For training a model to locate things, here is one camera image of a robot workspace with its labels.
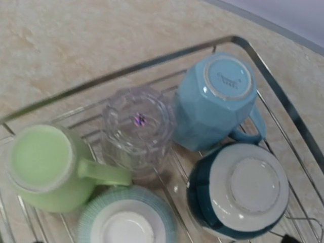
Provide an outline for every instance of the light blue mug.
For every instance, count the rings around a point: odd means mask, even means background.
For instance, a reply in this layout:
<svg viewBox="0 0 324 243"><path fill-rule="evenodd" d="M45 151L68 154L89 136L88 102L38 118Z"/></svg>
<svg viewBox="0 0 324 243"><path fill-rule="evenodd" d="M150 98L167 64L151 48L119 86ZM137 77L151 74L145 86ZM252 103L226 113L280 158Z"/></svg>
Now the light blue mug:
<svg viewBox="0 0 324 243"><path fill-rule="evenodd" d="M174 141L192 151L210 149L227 136L259 143L265 138L266 125L256 98L255 77L247 63L224 52L202 59L187 71L176 91ZM248 117L257 135L238 130Z"/></svg>

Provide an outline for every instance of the teal and white bowl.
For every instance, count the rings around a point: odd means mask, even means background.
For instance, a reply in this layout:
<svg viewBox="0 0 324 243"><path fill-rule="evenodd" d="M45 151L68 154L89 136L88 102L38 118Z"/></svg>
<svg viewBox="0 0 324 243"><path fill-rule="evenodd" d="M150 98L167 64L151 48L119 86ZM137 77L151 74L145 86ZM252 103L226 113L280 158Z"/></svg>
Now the teal and white bowl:
<svg viewBox="0 0 324 243"><path fill-rule="evenodd" d="M176 221L167 203L149 190L110 189L82 214L77 243L175 243Z"/></svg>

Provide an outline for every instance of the mug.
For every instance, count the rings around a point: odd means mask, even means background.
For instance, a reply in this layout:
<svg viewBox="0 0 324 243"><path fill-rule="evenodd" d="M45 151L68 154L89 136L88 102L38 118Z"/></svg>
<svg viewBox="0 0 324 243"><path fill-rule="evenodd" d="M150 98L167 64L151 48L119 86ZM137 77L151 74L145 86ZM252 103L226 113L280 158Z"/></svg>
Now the mug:
<svg viewBox="0 0 324 243"><path fill-rule="evenodd" d="M95 162L89 146L75 132L54 124L34 125L18 134L6 170L18 195L52 213L83 205L96 185L132 183L128 170Z"/></svg>
<svg viewBox="0 0 324 243"><path fill-rule="evenodd" d="M187 71L176 91L174 141L192 151L209 149L227 136L259 143L266 125L256 97L255 77L247 63L224 52L202 59ZM247 117L257 135L237 129Z"/></svg>
<svg viewBox="0 0 324 243"><path fill-rule="evenodd" d="M272 229L283 216L289 184L278 160L253 144L220 146L198 161L187 184L187 202L209 234L251 239Z"/></svg>

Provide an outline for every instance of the light green mug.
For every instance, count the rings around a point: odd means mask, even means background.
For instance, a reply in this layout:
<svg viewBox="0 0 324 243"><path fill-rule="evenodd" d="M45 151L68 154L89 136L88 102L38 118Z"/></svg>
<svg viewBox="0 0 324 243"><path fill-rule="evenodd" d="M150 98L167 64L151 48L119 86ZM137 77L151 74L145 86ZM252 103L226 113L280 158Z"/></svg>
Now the light green mug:
<svg viewBox="0 0 324 243"><path fill-rule="evenodd" d="M132 183L129 171L95 162L75 132L53 124L34 125L18 134L6 170L17 194L53 213L83 205L96 185Z"/></svg>

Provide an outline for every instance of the transparent drinking glass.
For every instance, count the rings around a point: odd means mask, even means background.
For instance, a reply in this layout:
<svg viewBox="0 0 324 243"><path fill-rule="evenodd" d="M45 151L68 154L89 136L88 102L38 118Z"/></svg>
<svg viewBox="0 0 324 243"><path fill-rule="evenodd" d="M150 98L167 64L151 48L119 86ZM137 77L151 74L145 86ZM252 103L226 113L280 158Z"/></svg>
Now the transparent drinking glass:
<svg viewBox="0 0 324 243"><path fill-rule="evenodd" d="M140 86L121 89L103 110L102 153L106 163L127 168L134 179L163 169L175 118L170 100Z"/></svg>

